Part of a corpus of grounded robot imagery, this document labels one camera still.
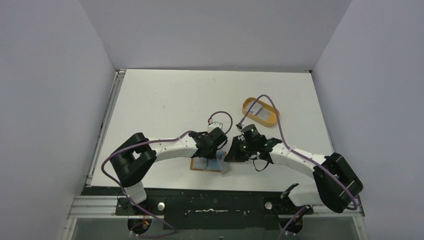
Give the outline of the yellow leather card holder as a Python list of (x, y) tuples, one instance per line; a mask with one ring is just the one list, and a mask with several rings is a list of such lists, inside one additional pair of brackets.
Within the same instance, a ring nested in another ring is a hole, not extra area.
[(217, 153), (213, 159), (207, 159), (203, 157), (192, 158), (189, 168), (192, 171), (220, 173), (216, 157)]

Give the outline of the silver credit card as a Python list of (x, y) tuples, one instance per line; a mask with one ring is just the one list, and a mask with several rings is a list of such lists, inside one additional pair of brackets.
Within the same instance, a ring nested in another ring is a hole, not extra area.
[(222, 175), (230, 170), (229, 163), (225, 161), (226, 153), (224, 151), (218, 151), (216, 155), (216, 161), (219, 167), (219, 171)]

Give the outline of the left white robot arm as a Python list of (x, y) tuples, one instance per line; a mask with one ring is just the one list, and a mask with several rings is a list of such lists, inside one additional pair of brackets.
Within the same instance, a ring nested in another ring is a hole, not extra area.
[(156, 162), (175, 158), (214, 159), (218, 148), (228, 140), (219, 127), (210, 132), (187, 131), (168, 139), (148, 139), (133, 134), (101, 165), (104, 175), (120, 187), (128, 198), (128, 208), (136, 215), (147, 211), (148, 200), (142, 179)]

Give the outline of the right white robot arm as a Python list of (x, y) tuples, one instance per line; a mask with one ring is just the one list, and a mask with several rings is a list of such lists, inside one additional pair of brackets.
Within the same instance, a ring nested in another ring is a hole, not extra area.
[(362, 182), (339, 153), (315, 154), (288, 145), (278, 138), (267, 138), (254, 124), (245, 126), (233, 137), (226, 162), (245, 162), (255, 157), (267, 165), (281, 165), (297, 171), (314, 183), (294, 183), (282, 193), (281, 207), (289, 214), (302, 206), (324, 205), (335, 213), (355, 211), (356, 197), (364, 189)]

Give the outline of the card in tray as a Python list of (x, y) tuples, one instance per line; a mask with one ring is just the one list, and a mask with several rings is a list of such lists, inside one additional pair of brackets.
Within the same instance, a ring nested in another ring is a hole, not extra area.
[(257, 112), (257, 114), (256, 114), (256, 116), (258, 117), (258, 118), (260, 118), (261, 120), (263, 120), (263, 121), (267, 121), (268, 120), (268, 117), (271, 115), (271, 112), (268, 110), (268, 109), (266, 109), (266, 108), (261, 108), (258, 112)]
[(251, 101), (248, 106), (246, 107), (247, 110), (249, 110), (249, 113), (252, 115), (257, 115), (259, 111), (263, 108), (263, 105), (259, 103), (258, 101)]

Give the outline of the orange oval tray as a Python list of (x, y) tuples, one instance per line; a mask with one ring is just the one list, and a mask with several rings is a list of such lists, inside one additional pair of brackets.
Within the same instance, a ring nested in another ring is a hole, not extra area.
[(263, 125), (267, 128), (274, 127), (277, 123), (277, 117), (280, 112), (275, 111), (271, 104), (258, 100), (247, 115), (251, 120)]

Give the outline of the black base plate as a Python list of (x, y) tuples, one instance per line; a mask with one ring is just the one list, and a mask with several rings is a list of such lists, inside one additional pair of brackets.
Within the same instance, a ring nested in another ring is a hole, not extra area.
[(147, 188), (139, 205), (167, 224), (163, 230), (278, 230), (291, 217), (288, 230), (299, 232), (302, 217), (313, 214), (308, 206), (295, 206), (286, 193)]

